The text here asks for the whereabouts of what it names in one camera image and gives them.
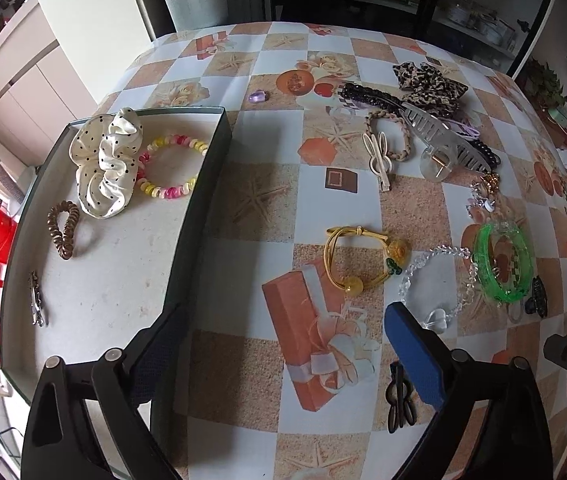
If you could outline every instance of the brown coil hair tie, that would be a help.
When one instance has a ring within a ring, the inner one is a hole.
[[[68,218],[64,224],[64,234],[59,231],[57,225],[57,216],[62,211],[68,213]],[[64,260],[70,260],[72,257],[72,250],[74,248],[73,237],[75,235],[75,227],[80,220],[80,209],[76,204],[63,200],[50,208],[48,213],[48,231],[52,237],[52,243],[55,244],[59,251],[59,256]]]

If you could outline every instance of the purple gem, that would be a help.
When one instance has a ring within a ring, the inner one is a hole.
[[[257,90],[256,92],[252,92],[248,96],[248,101],[251,103],[263,103],[264,101],[268,100],[268,94],[263,90]]]

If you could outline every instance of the green bangle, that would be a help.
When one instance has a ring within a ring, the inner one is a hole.
[[[510,261],[511,272],[507,282],[498,282],[493,268],[490,238],[508,238],[513,245],[514,254]],[[516,224],[509,221],[488,222],[481,226],[475,240],[473,253],[477,263],[477,276],[484,293],[496,300],[512,303],[521,300],[530,290],[532,282],[532,259],[528,252],[522,232]]]

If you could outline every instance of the tray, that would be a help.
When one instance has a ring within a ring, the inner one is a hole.
[[[48,357],[59,355],[69,364],[96,360],[109,348],[125,346],[164,308],[176,308],[188,296],[208,206],[230,144],[230,126],[221,107],[149,108],[137,114],[144,125],[142,149],[173,133],[208,142],[206,156],[171,146],[157,152],[147,167],[148,179],[160,186],[178,186],[199,173],[197,184],[190,195],[176,200],[151,198],[136,189],[126,209],[109,219],[82,212],[73,257],[62,260],[46,216],[61,200],[78,204],[77,167],[68,157],[68,146],[86,120],[64,129],[26,199],[1,294],[1,370],[28,403]],[[31,270],[39,276],[48,316],[44,327],[32,325]],[[157,402],[172,405],[171,399],[154,400],[153,412]],[[88,409],[106,458],[125,471],[97,403],[89,402]],[[140,412],[148,424],[148,406]]]

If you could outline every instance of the black claw clip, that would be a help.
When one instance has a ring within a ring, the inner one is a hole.
[[[543,286],[541,278],[537,276],[532,279],[532,295],[523,306],[526,314],[539,314],[539,317],[548,315],[548,297],[546,296],[546,287]]]

